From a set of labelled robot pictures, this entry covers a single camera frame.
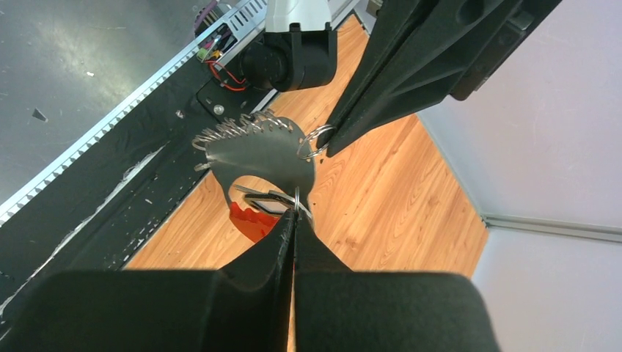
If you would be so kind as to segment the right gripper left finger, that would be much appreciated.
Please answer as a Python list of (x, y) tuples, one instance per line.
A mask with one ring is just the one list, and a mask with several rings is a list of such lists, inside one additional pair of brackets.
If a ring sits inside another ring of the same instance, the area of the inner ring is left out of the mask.
[(32, 294), (3, 351), (286, 351), (298, 216), (211, 270), (66, 271)]

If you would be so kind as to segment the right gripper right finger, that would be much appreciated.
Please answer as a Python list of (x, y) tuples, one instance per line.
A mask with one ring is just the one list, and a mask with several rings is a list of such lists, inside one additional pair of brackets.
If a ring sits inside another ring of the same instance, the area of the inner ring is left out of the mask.
[(298, 217), (298, 351), (498, 351), (477, 288), (446, 271), (355, 271)]

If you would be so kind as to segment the black tag key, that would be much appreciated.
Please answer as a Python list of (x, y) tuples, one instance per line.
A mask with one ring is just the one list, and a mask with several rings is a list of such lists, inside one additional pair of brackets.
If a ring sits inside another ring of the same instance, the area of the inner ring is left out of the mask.
[(299, 187), (295, 188), (293, 196), (274, 190), (260, 192), (237, 184), (233, 187), (243, 194), (243, 200), (247, 205), (261, 213), (281, 216), (286, 210), (294, 210), (304, 214), (312, 227), (315, 225), (312, 212), (302, 202)]

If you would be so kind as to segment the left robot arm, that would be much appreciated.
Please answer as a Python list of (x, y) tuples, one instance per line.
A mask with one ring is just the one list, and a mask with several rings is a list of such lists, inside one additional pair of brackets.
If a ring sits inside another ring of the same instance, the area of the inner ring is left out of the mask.
[[(318, 149), (334, 156), (369, 131), (447, 97), (466, 100), (556, 7), (556, 1), (384, 1)], [(327, 1), (270, 1), (263, 36), (242, 52), (244, 78), (280, 92), (330, 83), (337, 70), (331, 16)]]

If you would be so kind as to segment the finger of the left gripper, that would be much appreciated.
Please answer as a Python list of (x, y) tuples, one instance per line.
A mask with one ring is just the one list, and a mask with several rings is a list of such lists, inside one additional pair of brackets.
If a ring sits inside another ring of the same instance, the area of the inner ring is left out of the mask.
[(327, 120), (326, 154), (446, 97), (466, 100), (556, 7), (556, 1), (385, 1)]

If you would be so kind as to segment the red handled metal key holder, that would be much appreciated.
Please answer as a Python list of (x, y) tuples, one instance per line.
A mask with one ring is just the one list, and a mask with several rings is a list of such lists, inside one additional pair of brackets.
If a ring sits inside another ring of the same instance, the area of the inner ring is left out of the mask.
[(229, 219), (249, 240), (257, 243), (274, 228), (282, 216), (270, 216), (251, 208), (234, 185), (256, 191), (269, 190), (294, 195), (299, 187), (303, 204), (311, 211), (309, 195), (315, 184), (313, 158), (320, 154), (311, 143), (324, 131), (310, 134), (291, 119), (270, 109), (226, 118), (213, 128), (205, 128), (191, 141), (205, 155), (195, 169), (209, 170), (221, 186), (229, 209)]

